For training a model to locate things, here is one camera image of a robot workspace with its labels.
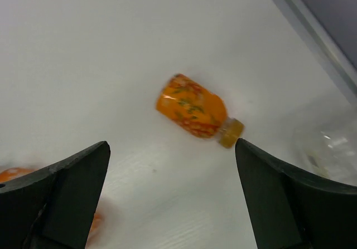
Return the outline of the orange drink bottle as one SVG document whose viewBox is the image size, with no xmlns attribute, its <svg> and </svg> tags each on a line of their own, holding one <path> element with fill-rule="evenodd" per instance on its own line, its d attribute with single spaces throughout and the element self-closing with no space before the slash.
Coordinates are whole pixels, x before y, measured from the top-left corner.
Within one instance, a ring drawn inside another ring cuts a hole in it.
<svg viewBox="0 0 357 249">
<path fill-rule="evenodd" d="M 12 167 L 1 171 L 1 183 L 22 177 L 24 175 L 30 174 L 37 171 L 36 168 L 29 167 Z M 94 213 L 94 218 L 90 227 L 89 235 L 86 242 L 86 247 L 91 245 L 95 239 L 100 235 L 103 230 L 104 215 L 100 210 L 96 210 Z"/>
</svg>

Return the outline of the clear bottle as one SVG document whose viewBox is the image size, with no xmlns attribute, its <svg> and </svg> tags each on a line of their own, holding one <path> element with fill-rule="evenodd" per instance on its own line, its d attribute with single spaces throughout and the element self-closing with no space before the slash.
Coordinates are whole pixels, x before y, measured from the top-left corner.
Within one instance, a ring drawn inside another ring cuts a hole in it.
<svg viewBox="0 0 357 249">
<path fill-rule="evenodd" d="M 293 141 L 313 173 L 356 186 L 356 120 L 297 128 Z"/>
</svg>

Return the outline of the small orange bottle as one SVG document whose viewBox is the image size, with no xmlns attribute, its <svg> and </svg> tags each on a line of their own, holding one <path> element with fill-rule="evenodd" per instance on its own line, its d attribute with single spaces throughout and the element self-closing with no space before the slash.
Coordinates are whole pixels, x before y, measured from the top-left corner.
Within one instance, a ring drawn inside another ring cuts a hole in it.
<svg viewBox="0 0 357 249">
<path fill-rule="evenodd" d="M 183 74 L 176 74 L 163 87 L 156 110 L 191 135 L 216 139 L 230 149 L 245 126 L 228 115 L 222 99 Z"/>
</svg>

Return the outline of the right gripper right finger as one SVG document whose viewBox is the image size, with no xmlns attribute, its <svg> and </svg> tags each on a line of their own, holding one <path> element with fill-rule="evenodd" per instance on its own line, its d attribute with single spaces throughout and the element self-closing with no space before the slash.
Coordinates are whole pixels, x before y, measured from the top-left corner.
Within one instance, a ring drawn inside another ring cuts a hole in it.
<svg viewBox="0 0 357 249">
<path fill-rule="evenodd" d="M 356 187 L 238 139 L 237 169 L 258 248 L 356 248 Z"/>
</svg>

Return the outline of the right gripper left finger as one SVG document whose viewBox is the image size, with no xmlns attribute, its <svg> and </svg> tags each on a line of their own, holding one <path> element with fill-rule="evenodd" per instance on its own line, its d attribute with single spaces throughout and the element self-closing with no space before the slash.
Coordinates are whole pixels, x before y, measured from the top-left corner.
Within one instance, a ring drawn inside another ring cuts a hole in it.
<svg viewBox="0 0 357 249">
<path fill-rule="evenodd" d="M 85 248 L 109 159 L 101 141 L 1 183 L 1 248 Z"/>
</svg>

